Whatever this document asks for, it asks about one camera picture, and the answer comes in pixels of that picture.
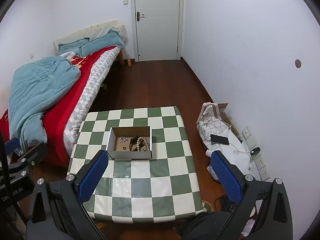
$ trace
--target table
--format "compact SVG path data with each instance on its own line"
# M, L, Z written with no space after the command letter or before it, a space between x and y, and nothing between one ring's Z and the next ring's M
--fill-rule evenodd
M165 222L202 212L197 175L176 106L89 113L73 148L68 174L106 149L111 127L151 126L150 160L113 160L83 206L92 218L118 223Z

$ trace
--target white cable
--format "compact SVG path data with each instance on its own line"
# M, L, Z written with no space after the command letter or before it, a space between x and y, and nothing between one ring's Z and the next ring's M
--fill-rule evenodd
M242 153L242 154L245 154L245 155L250 154L250 152L242 152L242 151L239 151L236 146L234 146L232 143L230 143L230 144L231 144L234 148L236 148L236 150L233 151L234 154L237 154L237 155L238 155L239 153Z

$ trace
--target smartphone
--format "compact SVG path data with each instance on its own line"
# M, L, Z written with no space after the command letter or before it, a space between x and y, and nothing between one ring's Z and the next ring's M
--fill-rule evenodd
M219 144L225 144L229 145L229 140L228 137L223 137L215 134L210 134L211 137L211 142L214 143L219 143Z

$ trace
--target cardboard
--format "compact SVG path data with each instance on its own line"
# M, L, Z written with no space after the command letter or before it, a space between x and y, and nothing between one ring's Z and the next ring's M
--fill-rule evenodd
M219 109L226 109L228 103L222 103L222 104L218 104L218 108ZM240 134L238 133L237 129L235 128L235 126L232 124L231 120L229 119L229 117L225 114L225 118L222 119L222 121L227 124L227 125L231 125L231 131L233 132L233 134L237 137L240 138Z
M120 142L120 137L128 138L126 142ZM134 136L142 136L150 142L150 151L130 151L130 139ZM111 158L117 160L144 160L152 158L152 129L150 126L111 127L107 143L107 151Z

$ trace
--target mattress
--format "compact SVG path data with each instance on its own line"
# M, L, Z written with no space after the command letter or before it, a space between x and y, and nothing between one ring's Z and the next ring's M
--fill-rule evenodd
M121 48L115 47L114 49L105 51L92 65L89 79L63 132L63 143L69 156L71 156L73 146L76 143L81 123L86 118L101 84L120 50Z

